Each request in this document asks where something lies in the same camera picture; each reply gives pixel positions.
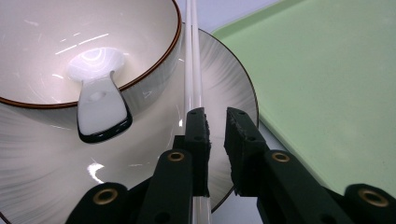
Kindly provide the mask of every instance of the white ceramic bowl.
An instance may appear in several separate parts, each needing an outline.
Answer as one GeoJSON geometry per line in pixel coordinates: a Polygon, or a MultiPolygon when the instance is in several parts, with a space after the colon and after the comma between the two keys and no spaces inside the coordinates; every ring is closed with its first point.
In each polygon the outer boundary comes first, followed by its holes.
{"type": "MultiPolygon", "coordinates": [[[[208,187],[215,209],[233,187],[223,147],[227,106],[246,111],[256,123],[258,107],[248,74],[233,54],[204,32],[200,43],[212,143],[208,187]]],[[[174,136],[183,134],[183,52],[160,98],[124,134],[102,144],[84,144],[76,130],[37,122],[0,105],[0,212],[16,224],[63,223],[98,183],[132,188],[150,177],[174,136]]]]}
{"type": "Polygon", "coordinates": [[[181,19],[173,0],[0,0],[0,102],[27,108],[77,105],[81,84],[67,66],[88,49],[115,48],[115,78],[132,112],[147,107],[172,74],[181,19]],[[155,73],[160,64],[171,61],[155,73]]]}

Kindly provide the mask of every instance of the white saucer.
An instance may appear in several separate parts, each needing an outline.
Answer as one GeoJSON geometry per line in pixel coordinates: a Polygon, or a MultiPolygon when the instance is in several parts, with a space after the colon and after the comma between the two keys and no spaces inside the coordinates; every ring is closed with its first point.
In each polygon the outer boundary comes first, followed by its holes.
{"type": "MultiPolygon", "coordinates": [[[[226,108],[245,110],[255,122],[258,108],[248,74],[233,54],[207,33],[200,32],[200,42],[215,208],[233,187],[223,148],[226,108]]],[[[150,177],[174,135],[183,134],[184,49],[181,54],[160,99],[134,117],[126,133],[101,144],[87,145],[75,129],[50,126],[0,105],[0,212],[12,223],[62,223],[98,183],[132,188],[150,177]]]]}

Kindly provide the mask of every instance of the spoon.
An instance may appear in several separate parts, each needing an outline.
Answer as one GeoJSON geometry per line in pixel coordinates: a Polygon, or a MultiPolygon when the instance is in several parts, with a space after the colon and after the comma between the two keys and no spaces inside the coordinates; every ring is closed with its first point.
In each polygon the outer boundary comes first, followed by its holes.
{"type": "Polygon", "coordinates": [[[69,77],[82,82],[78,135],[83,142],[103,142],[131,126],[128,105],[112,79],[123,66],[122,52],[113,48],[90,49],[70,61],[69,77]]]}

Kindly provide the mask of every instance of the white surface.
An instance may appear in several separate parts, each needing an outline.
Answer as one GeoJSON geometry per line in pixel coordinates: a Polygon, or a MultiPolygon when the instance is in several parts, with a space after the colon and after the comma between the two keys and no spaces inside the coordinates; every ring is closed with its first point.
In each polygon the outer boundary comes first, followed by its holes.
{"type": "Polygon", "coordinates": [[[69,76],[82,81],[78,127],[82,134],[102,133],[127,118],[127,109],[113,82],[124,66],[124,55],[113,48],[90,49],[70,61],[69,76]]]}
{"type": "Polygon", "coordinates": [[[171,0],[0,0],[0,96],[57,105],[76,102],[80,85],[67,77],[83,51],[111,47],[125,54],[118,87],[164,59],[177,41],[179,17],[171,0]]]}
{"type": "MultiPolygon", "coordinates": [[[[245,17],[279,0],[243,1],[243,0],[200,0],[198,1],[198,26],[212,33],[221,26],[245,17]]],[[[177,0],[182,18],[185,18],[185,0],[177,0]]],[[[260,131],[269,148],[285,149],[274,136],[260,124],[260,131]]],[[[224,204],[212,215],[214,224],[259,224],[262,223],[257,211],[255,198],[241,198],[230,195],[224,204]]]]}

